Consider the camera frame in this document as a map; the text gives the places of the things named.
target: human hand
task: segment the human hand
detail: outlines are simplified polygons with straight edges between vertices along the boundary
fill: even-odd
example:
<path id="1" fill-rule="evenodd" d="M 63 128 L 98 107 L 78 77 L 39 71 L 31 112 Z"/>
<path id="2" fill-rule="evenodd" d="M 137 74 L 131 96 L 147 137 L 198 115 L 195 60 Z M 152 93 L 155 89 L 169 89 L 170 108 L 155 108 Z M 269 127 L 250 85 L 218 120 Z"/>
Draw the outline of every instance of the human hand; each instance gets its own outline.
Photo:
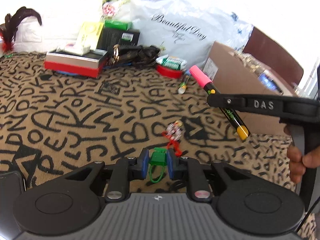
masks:
<path id="1" fill-rule="evenodd" d="M 287 126 L 284 128 L 284 132 L 290 135 Z M 320 147 L 302 156 L 302 153 L 296 146 L 289 145 L 287 150 L 287 157 L 290 160 L 290 179 L 294 183 L 299 183 L 302 179 L 303 174 L 306 172 L 306 168 L 317 168 L 320 166 Z"/>

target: pink highlighter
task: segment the pink highlighter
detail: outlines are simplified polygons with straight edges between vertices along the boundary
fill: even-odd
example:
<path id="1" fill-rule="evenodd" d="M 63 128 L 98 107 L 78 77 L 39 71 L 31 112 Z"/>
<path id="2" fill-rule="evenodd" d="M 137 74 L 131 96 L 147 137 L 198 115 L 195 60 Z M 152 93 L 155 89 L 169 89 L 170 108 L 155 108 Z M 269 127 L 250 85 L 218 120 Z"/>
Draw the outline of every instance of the pink highlighter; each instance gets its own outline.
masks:
<path id="1" fill-rule="evenodd" d="M 191 75 L 196 79 L 200 87 L 206 91 L 208 95 L 220 93 L 217 88 L 213 85 L 212 81 L 206 74 L 204 74 L 196 65 L 192 66 L 190 69 Z M 247 127 L 244 125 L 244 122 L 238 116 L 235 110 L 220 108 L 225 117 L 229 120 L 231 125 L 237 130 L 237 133 L 241 140 L 245 140 L 250 135 Z"/>

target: patterned fabric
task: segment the patterned fabric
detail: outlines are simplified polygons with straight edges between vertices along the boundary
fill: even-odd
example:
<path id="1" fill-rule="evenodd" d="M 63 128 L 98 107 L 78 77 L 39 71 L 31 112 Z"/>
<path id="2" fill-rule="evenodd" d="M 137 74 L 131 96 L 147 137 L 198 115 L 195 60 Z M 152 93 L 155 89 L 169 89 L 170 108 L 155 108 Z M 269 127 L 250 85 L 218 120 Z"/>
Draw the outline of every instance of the patterned fabric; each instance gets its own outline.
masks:
<path id="1" fill-rule="evenodd" d="M 143 147 L 165 147 L 161 132 L 180 119 L 183 155 L 201 163 L 223 160 L 293 190 L 286 149 L 290 137 L 252 135 L 241 142 L 206 94 L 190 79 L 185 94 L 179 82 L 153 68 L 106 69 L 98 79 L 45 70 L 45 55 L 14 53 L 0 60 L 0 172 L 20 170 L 35 187 L 95 160 L 115 163 L 138 156 Z M 159 175 L 153 171 L 153 177 Z M 134 192 L 181 192 L 183 181 L 165 172 L 153 184 L 131 183 Z M 313 216 L 302 228 L 314 239 Z"/>

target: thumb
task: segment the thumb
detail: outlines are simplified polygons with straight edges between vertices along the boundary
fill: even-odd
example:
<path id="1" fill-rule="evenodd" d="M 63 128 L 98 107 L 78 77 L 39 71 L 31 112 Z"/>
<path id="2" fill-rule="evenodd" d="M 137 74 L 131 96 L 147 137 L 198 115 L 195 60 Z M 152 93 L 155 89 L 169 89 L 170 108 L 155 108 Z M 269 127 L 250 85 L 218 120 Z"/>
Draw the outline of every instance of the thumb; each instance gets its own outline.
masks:
<path id="1" fill-rule="evenodd" d="M 302 157 L 302 163 L 307 168 L 317 168 L 320 166 L 320 147 L 312 150 Z"/>

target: white wall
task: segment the white wall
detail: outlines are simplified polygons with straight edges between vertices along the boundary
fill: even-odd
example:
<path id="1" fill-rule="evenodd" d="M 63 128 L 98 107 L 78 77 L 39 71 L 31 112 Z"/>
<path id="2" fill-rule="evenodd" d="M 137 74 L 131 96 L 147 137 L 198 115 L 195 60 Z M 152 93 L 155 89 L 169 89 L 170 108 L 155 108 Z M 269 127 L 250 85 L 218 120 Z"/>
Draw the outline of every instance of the white wall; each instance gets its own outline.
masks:
<path id="1" fill-rule="evenodd" d="M 275 39 L 304 68 L 303 87 L 320 56 L 320 0 L 198 1 L 234 11 Z M 63 41 L 74 41 L 82 22 L 100 19 L 101 0 L 0 0 L 0 4 L 3 21 L 21 6 L 34 8 L 43 18 L 42 27 L 31 18 L 19 26 L 16 50 L 54 49 Z"/>

